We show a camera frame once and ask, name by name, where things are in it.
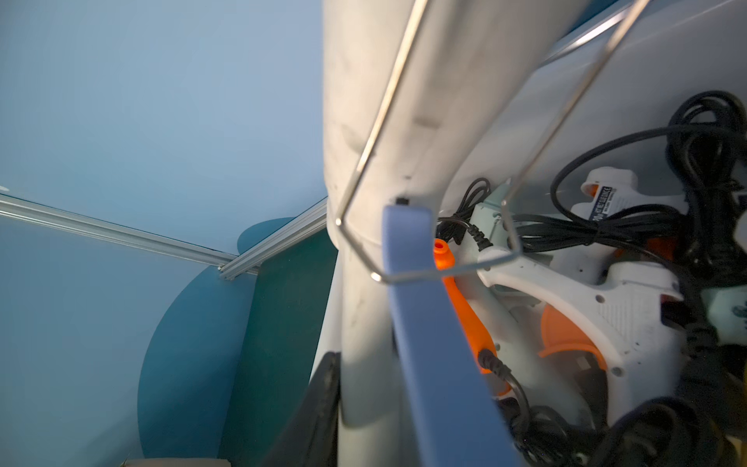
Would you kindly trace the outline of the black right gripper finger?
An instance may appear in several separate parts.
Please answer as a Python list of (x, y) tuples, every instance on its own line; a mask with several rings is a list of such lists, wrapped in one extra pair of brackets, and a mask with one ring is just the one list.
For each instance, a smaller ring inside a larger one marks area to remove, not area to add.
[(340, 352), (321, 359), (296, 410), (261, 466), (337, 466)]

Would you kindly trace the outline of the white glue gun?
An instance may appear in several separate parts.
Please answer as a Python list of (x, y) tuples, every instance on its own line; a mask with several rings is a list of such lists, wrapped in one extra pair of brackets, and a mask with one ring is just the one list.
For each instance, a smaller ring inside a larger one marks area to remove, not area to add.
[(684, 195), (648, 196), (638, 191), (637, 175), (628, 169), (599, 167), (592, 170), (581, 186), (590, 202), (581, 202), (571, 208), (575, 215), (589, 221), (601, 221), (624, 209), (646, 204), (666, 205), (685, 214), (688, 211)]
[(445, 192), (583, 1), (327, 1), (323, 143), (340, 256), (338, 464), (515, 466), (433, 261)]
[(608, 366), (610, 424), (649, 400), (674, 394), (685, 364), (685, 334), (661, 316), (666, 298), (683, 299), (670, 270), (622, 262), (610, 268), (604, 283), (589, 285), (501, 247), (480, 252), (479, 260), (484, 285), (507, 286), (552, 305), (591, 339)]

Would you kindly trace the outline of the orange glue gun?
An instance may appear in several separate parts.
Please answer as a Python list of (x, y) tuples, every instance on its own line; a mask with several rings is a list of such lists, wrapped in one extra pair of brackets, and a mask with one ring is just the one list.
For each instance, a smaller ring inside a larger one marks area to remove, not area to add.
[[(438, 270), (447, 270), (455, 266), (455, 258), (449, 248), (449, 245), (442, 239), (434, 240), (433, 247), (434, 261)], [(496, 356), (496, 348), (492, 337), (488, 333), (474, 309), (470, 306), (467, 299), (460, 292), (455, 278), (447, 276), (443, 279), (443, 284), (447, 290), (447, 295), (451, 299), (451, 304), (455, 310), (456, 316), (460, 322), (463, 333), (471, 348), (476, 365), (480, 368), (480, 373), (484, 376), (495, 377), (494, 373), (484, 369), (478, 360), (482, 350), (488, 350), (493, 356)]]

